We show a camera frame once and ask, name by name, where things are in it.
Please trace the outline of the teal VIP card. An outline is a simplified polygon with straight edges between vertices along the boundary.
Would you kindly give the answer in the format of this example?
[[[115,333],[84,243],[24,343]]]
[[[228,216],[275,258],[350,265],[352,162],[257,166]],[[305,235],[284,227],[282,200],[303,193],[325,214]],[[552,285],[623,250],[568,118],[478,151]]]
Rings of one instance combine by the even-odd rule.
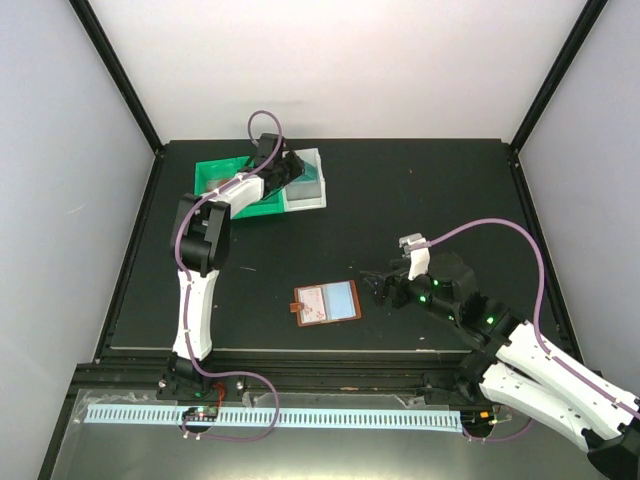
[[[318,181],[318,173],[317,169],[314,165],[309,163],[304,163],[304,171],[302,174],[296,178],[297,183],[315,183]]]

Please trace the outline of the brown leather card holder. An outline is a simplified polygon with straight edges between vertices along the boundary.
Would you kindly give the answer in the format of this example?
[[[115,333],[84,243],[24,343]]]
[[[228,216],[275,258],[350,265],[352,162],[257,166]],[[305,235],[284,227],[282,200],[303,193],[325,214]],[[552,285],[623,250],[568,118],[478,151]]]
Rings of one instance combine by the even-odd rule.
[[[307,289],[307,288],[312,288],[312,287],[321,287],[322,290],[323,290],[323,296],[324,296],[325,286],[327,284],[338,283],[338,282],[311,285],[311,286],[306,286],[306,287],[297,287],[297,288],[294,289],[294,301],[290,304],[289,309],[290,309],[291,313],[296,315],[296,321],[297,321],[297,325],[299,327],[310,327],[310,326],[317,326],[317,325],[324,325],[324,324],[341,323],[341,322],[346,322],[346,321],[359,320],[362,317],[360,301],[359,301],[359,295],[358,295],[358,291],[357,291],[357,287],[356,287],[355,282],[353,280],[340,281],[340,282],[350,282],[351,283],[352,293],[353,293],[353,297],[354,297],[354,301],[355,301],[355,307],[356,307],[357,316],[355,318],[345,319],[345,320],[338,320],[338,321],[331,321],[331,320],[329,320],[327,318],[326,321],[321,322],[321,323],[315,323],[315,324],[311,324],[311,325],[302,325],[301,324],[301,319],[300,319],[300,312],[301,312],[301,310],[303,308],[303,304],[300,303],[299,299],[298,299],[299,291],[302,290],[302,289]]]

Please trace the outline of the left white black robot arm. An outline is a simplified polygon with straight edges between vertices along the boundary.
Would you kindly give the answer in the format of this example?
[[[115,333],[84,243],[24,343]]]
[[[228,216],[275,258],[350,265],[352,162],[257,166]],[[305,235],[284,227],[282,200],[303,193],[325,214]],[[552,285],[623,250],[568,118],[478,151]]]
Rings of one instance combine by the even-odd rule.
[[[211,191],[186,194],[179,202],[171,237],[180,285],[179,326],[169,369],[193,399],[207,397],[215,384],[213,372],[201,361],[212,351],[213,293],[229,256],[231,220],[305,171],[300,157],[284,147],[282,135],[263,134],[256,153],[237,173]]]

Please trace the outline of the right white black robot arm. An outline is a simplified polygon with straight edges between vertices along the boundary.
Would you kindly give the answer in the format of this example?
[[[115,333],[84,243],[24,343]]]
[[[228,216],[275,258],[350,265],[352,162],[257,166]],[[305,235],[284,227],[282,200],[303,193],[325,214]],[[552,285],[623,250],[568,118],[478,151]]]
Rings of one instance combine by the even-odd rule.
[[[481,294],[473,270],[453,253],[413,267],[364,271],[378,305],[414,304],[454,332],[471,352],[454,376],[457,396],[514,408],[561,434],[609,479],[639,476],[639,398],[537,336],[531,321]]]

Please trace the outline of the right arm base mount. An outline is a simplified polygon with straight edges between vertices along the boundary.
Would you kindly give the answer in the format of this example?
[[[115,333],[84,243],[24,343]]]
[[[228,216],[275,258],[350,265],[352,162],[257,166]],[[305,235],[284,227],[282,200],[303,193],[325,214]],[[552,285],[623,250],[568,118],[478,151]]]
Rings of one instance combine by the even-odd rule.
[[[423,395],[436,396],[465,406],[499,405],[480,389],[481,377],[469,377],[458,370],[429,370],[422,374]]]

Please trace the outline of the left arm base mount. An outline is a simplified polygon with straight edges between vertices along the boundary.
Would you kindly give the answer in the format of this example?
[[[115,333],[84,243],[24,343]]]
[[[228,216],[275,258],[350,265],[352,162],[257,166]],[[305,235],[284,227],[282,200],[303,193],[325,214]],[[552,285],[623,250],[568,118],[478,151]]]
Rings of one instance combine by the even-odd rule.
[[[185,402],[222,402],[227,396],[227,385],[221,379],[204,377],[191,368],[181,371],[169,367],[158,381],[156,398]]]

